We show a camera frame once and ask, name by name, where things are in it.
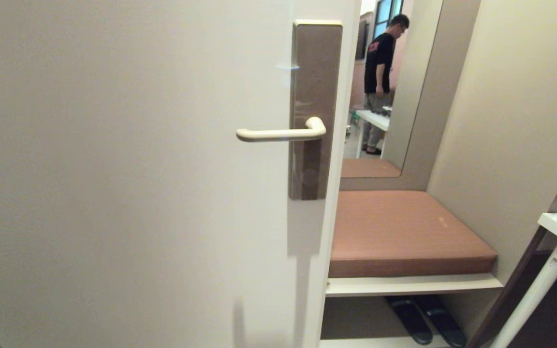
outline door handle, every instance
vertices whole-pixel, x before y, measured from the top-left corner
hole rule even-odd
[[[246,143],[265,141],[307,141],[321,139],[325,134],[323,121],[316,116],[305,122],[305,130],[236,130],[236,137]]]

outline bench cushion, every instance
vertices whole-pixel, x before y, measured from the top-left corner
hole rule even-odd
[[[330,277],[488,273],[497,253],[420,191],[341,191]]]

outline gray pants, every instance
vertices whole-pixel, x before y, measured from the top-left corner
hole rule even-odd
[[[390,105],[391,95],[389,93],[384,94],[384,97],[378,97],[375,93],[369,93],[365,95],[365,109],[371,110],[375,113],[382,112],[382,106]],[[373,126],[371,123],[364,121],[365,127],[363,131],[362,144],[368,147],[375,147],[378,145],[382,139],[382,130]]]

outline window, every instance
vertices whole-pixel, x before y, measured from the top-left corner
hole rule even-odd
[[[386,30],[388,22],[401,13],[403,0],[380,0],[378,1],[378,12],[375,15],[375,31],[373,38],[378,37]]]

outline white table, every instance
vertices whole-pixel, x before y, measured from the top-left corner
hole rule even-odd
[[[539,224],[551,233],[557,235],[557,213],[544,213],[539,218]],[[557,279],[557,246],[551,253],[547,263],[543,266],[537,279],[534,280],[528,292],[524,295],[511,317],[506,321],[502,330],[491,345],[491,348],[506,348],[519,330],[524,326],[532,312],[537,308],[543,297]]]
[[[391,112],[393,110],[390,106],[384,106],[386,111]],[[384,132],[388,132],[388,127],[391,123],[391,118],[388,116],[378,115],[371,110],[356,110],[356,115],[360,117],[362,120],[371,123],[373,126],[380,128]],[[360,135],[358,135],[358,146],[356,146],[356,158],[359,159],[362,155],[362,140],[364,139],[365,134],[365,122],[360,122]]]

